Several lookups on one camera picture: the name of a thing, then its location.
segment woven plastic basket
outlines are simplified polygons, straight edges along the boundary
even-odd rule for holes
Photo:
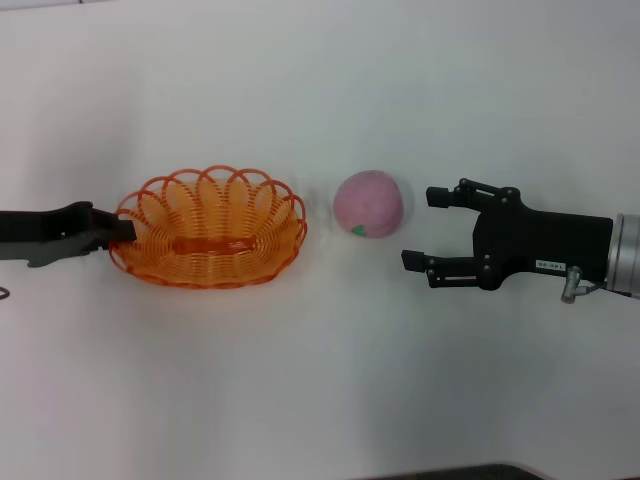
[[[260,170],[216,165],[156,177],[118,206],[137,241],[114,243],[111,259],[147,282],[237,288],[275,278],[307,234],[304,204]]]

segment white table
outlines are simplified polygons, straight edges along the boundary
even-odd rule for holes
[[[111,210],[228,163],[290,182],[310,233],[256,288],[145,285],[104,254],[0,265],[0,478],[346,479],[475,463],[640,474],[640,303],[562,279],[428,289],[471,253],[466,176],[533,208],[640,208],[640,5],[118,0],[0,14],[0,206]],[[402,179],[394,236],[343,233],[341,180]]]

